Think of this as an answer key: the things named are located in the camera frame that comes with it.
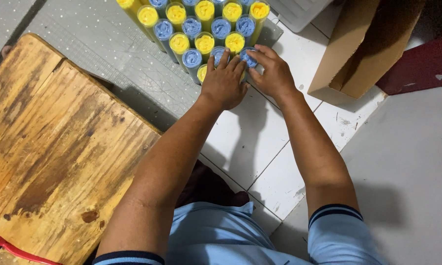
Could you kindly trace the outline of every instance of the hand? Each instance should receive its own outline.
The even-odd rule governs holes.
[[[236,55],[228,64],[229,49],[221,56],[218,67],[214,69],[214,57],[208,59],[205,80],[201,86],[200,97],[213,100],[223,110],[229,110],[241,103],[248,91],[246,82],[239,84],[246,62]]]
[[[253,68],[249,69],[257,87],[275,100],[282,95],[296,92],[295,81],[288,64],[267,46],[256,44],[255,48],[258,51],[248,50],[247,54],[265,69],[263,75]]]

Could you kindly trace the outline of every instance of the plastic tube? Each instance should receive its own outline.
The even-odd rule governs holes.
[[[200,19],[194,15],[187,16],[187,19],[182,24],[182,30],[190,40],[190,47],[195,48],[194,39],[201,32]]]
[[[212,0],[214,4],[214,17],[222,16],[222,8],[226,0]]]
[[[183,64],[182,55],[190,48],[189,38],[185,34],[177,32],[170,37],[169,44],[183,71],[188,73],[189,71]]]
[[[189,71],[190,77],[195,84],[201,84],[198,79],[198,69],[202,61],[201,53],[197,49],[188,49],[182,55],[183,65]]]
[[[199,0],[182,0],[183,6],[187,11],[187,15],[195,15],[194,7],[199,2]]]
[[[187,19],[187,12],[182,3],[172,2],[165,9],[167,19],[172,23],[175,32],[182,32],[182,24]]]
[[[252,5],[252,3],[254,2],[254,0],[239,0],[239,3],[241,3],[242,6],[242,14],[249,14],[250,11],[250,6]]]
[[[255,19],[255,30],[252,33],[250,42],[248,46],[254,46],[259,39],[260,31],[262,31],[263,23],[267,19],[267,16],[270,13],[270,6],[265,0],[256,0],[252,3],[249,11],[249,15],[251,15]]]
[[[155,23],[154,34],[157,39],[160,40],[162,46],[164,47],[165,51],[172,59],[172,61],[174,63],[179,63],[177,57],[175,57],[175,54],[173,54],[173,51],[170,48],[169,44],[170,36],[173,34],[173,27],[170,21],[165,18],[160,18],[157,23]]]
[[[244,49],[241,50],[241,52],[239,52],[239,56],[241,57],[241,60],[246,61],[247,68],[254,68],[255,66],[257,66],[257,61],[247,54],[246,52],[247,50],[255,51],[254,47],[245,47]]]
[[[210,56],[211,55],[214,56],[214,67],[218,67],[218,65],[220,64],[222,54],[224,53],[225,50],[226,50],[226,48],[224,46],[216,46],[210,52]]]
[[[222,16],[225,20],[231,22],[231,31],[236,30],[236,21],[242,15],[242,7],[236,0],[228,0],[224,2]]]
[[[214,47],[213,35],[208,32],[201,32],[194,39],[194,45],[196,49],[200,51],[203,63],[207,63],[208,58],[210,57],[210,52]]]
[[[245,44],[246,41],[240,32],[233,31],[226,37],[225,46],[231,50],[231,58],[239,54]]]
[[[149,0],[149,3],[157,10],[159,18],[167,18],[165,9],[167,8],[169,0]]]
[[[198,77],[198,80],[200,80],[201,85],[203,85],[203,81],[205,80],[207,67],[207,64],[200,66],[198,72],[196,73],[196,76]]]
[[[142,26],[146,29],[147,33],[151,35],[151,38],[154,40],[155,44],[159,47],[159,49],[165,52],[164,47],[162,46],[160,40],[157,39],[154,33],[154,25],[159,20],[159,15],[153,6],[144,5],[141,6],[138,10],[138,20],[141,22]]]
[[[211,33],[211,22],[214,19],[214,4],[210,0],[201,0],[194,7],[196,17],[200,19],[201,29]]]
[[[151,35],[147,32],[147,30],[141,25],[141,23],[138,20],[138,10],[142,6],[141,2],[139,2],[139,0],[116,0],[116,2],[124,10],[124,13],[126,13],[126,15],[128,15],[132,19],[132,21],[136,23],[136,25],[141,29],[142,33],[146,35],[147,39],[154,42]]]
[[[214,37],[214,45],[224,46],[224,40],[231,32],[231,24],[221,16],[218,16],[211,24],[211,32]]]
[[[236,31],[241,32],[248,46],[255,30],[255,19],[251,15],[242,15],[236,22]]]

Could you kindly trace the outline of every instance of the yellow tube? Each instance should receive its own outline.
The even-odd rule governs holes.
[[[214,4],[209,0],[202,0],[196,4],[194,12],[201,21],[201,29],[211,33],[211,23],[214,19]]]
[[[205,80],[207,66],[207,64],[200,66],[200,68],[198,68],[198,72],[196,73],[196,76],[198,77],[198,80],[200,80],[201,84],[203,84],[203,81]]]
[[[167,19],[169,19],[170,23],[172,23],[174,31],[183,32],[182,24],[187,18],[187,12],[185,11],[183,4],[179,2],[172,2],[168,4],[165,14],[167,15]]]
[[[242,6],[236,0],[229,0],[224,3],[222,16],[225,20],[231,22],[231,31],[236,30],[236,21],[242,15]]]
[[[224,44],[226,48],[231,50],[230,58],[232,59],[234,56],[236,56],[236,54],[241,52],[242,48],[244,48],[244,45],[246,45],[246,40],[240,32],[233,31],[226,37]]]
[[[177,61],[179,61],[179,64],[182,67],[183,71],[188,73],[189,70],[187,70],[187,68],[183,64],[182,55],[186,50],[190,48],[189,38],[183,33],[174,33],[170,37],[169,45],[173,51],[173,54],[175,55],[175,57],[177,57]]]
[[[154,25],[159,20],[159,15],[157,14],[157,10],[150,5],[144,5],[139,8],[138,11],[138,20],[141,22],[142,26],[147,30],[147,33],[151,35],[155,44],[159,46],[159,49],[165,52],[164,47],[162,46],[160,40],[157,39],[154,33]]]
[[[136,25],[141,29],[142,33],[146,35],[147,39],[154,42],[153,38],[147,32],[146,28],[144,28],[138,20],[138,11],[142,6],[141,2],[139,0],[116,0],[116,2],[124,10],[126,15],[128,15],[132,19],[132,21],[136,23]]]
[[[254,46],[259,39],[260,31],[262,31],[263,23],[270,13],[270,6],[264,0],[255,1],[250,8],[249,15],[255,18],[255,30],[252,33],[249,46]]]
[[[213,35],[207,32],[201,32],[194,39],[194,45],[200,51],[203,63],[207,63],[210,57],[210,52],[214,47]]]

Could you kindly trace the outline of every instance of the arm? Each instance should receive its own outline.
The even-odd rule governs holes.
[[[238,105],[247,92],[239,85],[246,65],[239,56],[218,68],[210,57],[201,94],[142,158],[136,175],[115,208],[97,256],[139,250],[165,256],[173,211],[210,130],[221,112]]]
[[[354,185],[344,160],[295,87],[288,64],[263,45],[249,55],[265,68],[263,75],[254,69],[250,75],[259,89],[273,97],[287,123],[295,161],[308,194],[308,214],[321,206],[340,203],[359,209]]]

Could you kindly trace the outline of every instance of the shirt sleeve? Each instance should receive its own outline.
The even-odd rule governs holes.
[[[165,265],[159,255],[135,250],[106,253],[95,258],[92,265]]]
[[[352,207],[323,206],[312,214],[308,227],[308,253],[313,264],[387,264],[362,215]]]

